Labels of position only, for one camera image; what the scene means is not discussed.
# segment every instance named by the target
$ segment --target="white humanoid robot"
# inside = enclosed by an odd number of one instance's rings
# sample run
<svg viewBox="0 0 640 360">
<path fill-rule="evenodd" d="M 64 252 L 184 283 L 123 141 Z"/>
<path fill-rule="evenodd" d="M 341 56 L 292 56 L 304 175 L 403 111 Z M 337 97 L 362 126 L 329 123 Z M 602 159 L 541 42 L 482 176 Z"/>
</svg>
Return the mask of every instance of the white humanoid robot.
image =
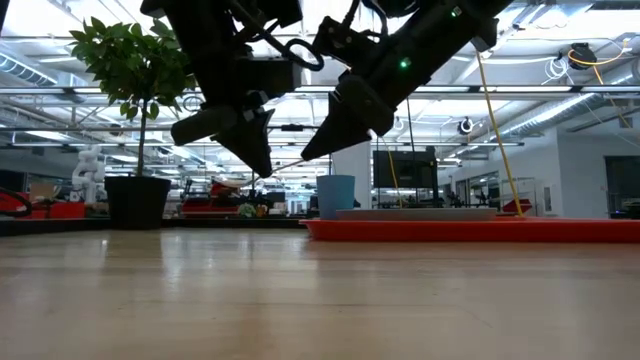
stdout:
<svg viewBox="0 0 640 360">
<path fill-rule="evenodd" d="M 96 202 L 97 184 L 104 181 L 104 164 L 98 162 L 100 146 L 93 145 L 89 150 L 80 151 L 80 162 L 73 171 L 71 182 L 73 191 L 70 195 L 72 202 L 94 204 Z"/>
</svg>

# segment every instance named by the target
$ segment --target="potted plant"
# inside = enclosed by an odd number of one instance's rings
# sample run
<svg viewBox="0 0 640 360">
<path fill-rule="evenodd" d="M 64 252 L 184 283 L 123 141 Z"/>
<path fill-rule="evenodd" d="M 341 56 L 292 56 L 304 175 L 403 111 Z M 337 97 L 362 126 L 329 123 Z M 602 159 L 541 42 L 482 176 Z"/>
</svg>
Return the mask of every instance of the potted plant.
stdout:
<svg viewBox="0 0 640 360">
<path fill-rule="evenodd" d="M 179 49 L 173 31 L 154 20 L 157 36 L 144 35 L 140 24 L 106 26 L 91 18 L 84 31 L 71 31 L 76 40 L 72 56 L 83 61 L 87 72 L 100 81 L 109 106 L 120 102 L 120 114 L 140 118 L 140 144 L 135 177 L 107 177 L 105 188 L 113 226 L 127 229 L 160 227 L 171 182 L 144 176 L 144 140 L 147 120 L 154 120 L 160 105 L 180 111 L 176 98 L 195 88 L 195 78 L 185 72 L 189 61 Z"/>
</svg>

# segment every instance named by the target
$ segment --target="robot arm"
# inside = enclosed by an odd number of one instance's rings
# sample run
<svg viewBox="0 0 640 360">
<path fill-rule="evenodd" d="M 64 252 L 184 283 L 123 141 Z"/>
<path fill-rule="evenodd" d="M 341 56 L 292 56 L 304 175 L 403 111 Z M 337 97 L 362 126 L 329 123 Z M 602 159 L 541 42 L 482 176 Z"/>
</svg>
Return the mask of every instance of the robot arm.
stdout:
<svg viewBox="0 0 640 360">
<path fill-rule="evenodd" d="M 144 14 L 167 16 L 206 99 L 198 114 L 176 123 L 177 145 L 205 137 L 218 141 L 261 177 L 272 173 L 266 126 L 274 110 L 263 105 L 299 87 L 301 70 L 322 69 L 322 55 L 350 69 L 329 94 L 329 116 L 302 152 L 311 160 L 371 139 L 393 126 L 398 104 L 471 41 L 479 51 L 494 46 L 494 17 L 511 0 L 362 0 L 383 20 L 380 34 L 350 29 L 360 0 L 342 22 L 325 18 L 313 45 L 294 39 L 281 44 L 270 31 L 302 20 L 298 0 L 144 0 Z M 386 18 L 410 15 L 394 34 Z M 234 20 L 243 23 L 237 30 Z M 274 25 L 267 29 L 269 21 Z M 371 40 L 372 36 L 379 41 Z M 284 58 L 259 59 L 249 42 L 266 40 Z M 309 63 L 293 45 L 315 57 Z"/>
</svg>

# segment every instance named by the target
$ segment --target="yellow cable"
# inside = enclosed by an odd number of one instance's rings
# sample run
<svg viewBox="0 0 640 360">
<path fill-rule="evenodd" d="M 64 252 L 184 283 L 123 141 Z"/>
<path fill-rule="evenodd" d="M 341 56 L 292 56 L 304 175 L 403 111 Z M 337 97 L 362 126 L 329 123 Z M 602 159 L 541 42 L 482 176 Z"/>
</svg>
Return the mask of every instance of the yellow cable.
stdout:
<svg viewBox="0 0 640 360">
<path fill-rule="evenodd" d="M 597 66 L 593 67 L 593 71 L 596 72 L 596 76 L 598 77 L 598 81 L 600 81 L 600 85 L 604 85 L 604 81 L 602 81 L 602 76 L 600 75 L 600 71 L 598 70 Z M 628 129 L 631 129 L 631 124 L 629 124 L 629 122 L 627 121 L 627 119 L 624 118 L 624 116 L 622 115 L 622 112 L 620 112 L 620 109 L 618 108 L 618 106 L 616 105 L 616 102 L 613 101 L 612 98 L 609 98 L 609 101 L 611 101 L 611 105 L 613 105 L 613 108 L 616 109 L 616 112 L 618 113 L 618 117 L 620 118 L 620 120 L 622 120 L 622 122 L 625 124 L 625 126 Z"/>
<path fill-rule="evenodd" d="M 393 184 L 395 185 L 396 191 L 398 192 L 398 203 L 400 204 L 400 209 L 402 209 L 402 197 L 400 196 L 400 188 L 398 188 L 398 179 L 396 178 L 396 170 L 393 167 L 393 157 L 391 156 L 391 150 L 389 149 L 387 142 L 384 141 L 384 138 L 381 137 L 380 139 L 382 140 L 384 147 L 387 148 L 387 153 L 389 154 L 389 165 L 391 166 L 391 176 L 393 177 Z"/>
<path fill-rule="evenodd" d="M 569 57 L 569 59 L 571 59 L 573 62 L 576 62 L 578 64 L 582 64 L 582 65 L 588 65 L 588 66 L 599 66 L 599 65 L 605 65 L 605 64 L 609 64 L 612 63 L 618 59 L 620 59 L 622 57 L 622 55 L 624 54 L 624 49 L 627 47 L 627 42 L 623 42 L 622 44 L 622 50 L 620 50 L 620 54 L 618 54 L 618 56 L 614 57 L 613 59 L 609 59 L 607 61 L 601 61 L 601 62 L 588 62 L 588 61 L 582 61 L 582 60 L 578 60 L 576 58 L 574 58 L 573 56 L 571 56 L 571 54 L 573 54 L 575 51 L 571 50 L 569 51 L 569 53 L 567 54 L 567 56 Z"/>
<path fill-rule="evenodd" d="M 491 97 L 489 96 L 489 89 L 487 88 L 487 77 L 484 74 L 484 65 L 480 58 L 480 52 L 476 51 L 476 58 L 478 59 L 478 65 L 480 66 L 480 77 L 482 78 L 482 85 L 484 86 L 484 96 L 487 100 L 487 107 L 489 108 L 489 117 L 491 118 L 491 124 L 493 125 L 493 131 L 496 133 L 496 140 L 500 146 L 500 152 L 502 153 L 502 160 L 504 161 L 504 167 L 507 170 L 507 178 L 509 179 L 509 186 L 511 186 L 511 192 L 513 193 L 513 199 L 516 202 L 516 208 L 518 209 L 518 216 L 523 217 L 522 207 L 520 206 L 520 197 L 516 191 L 516 185 L 513 183 L 513 177 L 511 176 L 511 167 L 509 167 L 509 160 L 507 159 L 507 153 L 504 151 L 504 145 L 502 145 L 502 138 L 500 137 L 500 131 L 498 131 L 498 124 L 496 117 L 493 113 L 493 107 L 491 106 Z"/>
</svg>

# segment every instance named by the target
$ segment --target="white pillar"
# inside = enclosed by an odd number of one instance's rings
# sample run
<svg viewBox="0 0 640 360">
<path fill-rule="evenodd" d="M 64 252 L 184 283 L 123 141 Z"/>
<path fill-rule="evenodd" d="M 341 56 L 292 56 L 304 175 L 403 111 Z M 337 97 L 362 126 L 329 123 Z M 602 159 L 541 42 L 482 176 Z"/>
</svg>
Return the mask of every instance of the white pillar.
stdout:
<svg viewBox="0 0 640 360">
<path fill-rule="evenodd" d="M 355 176 L 356 200 L 362 209 L 371 209 L 371 142 L 333 153 L 333 174 Z"/>
</svg>

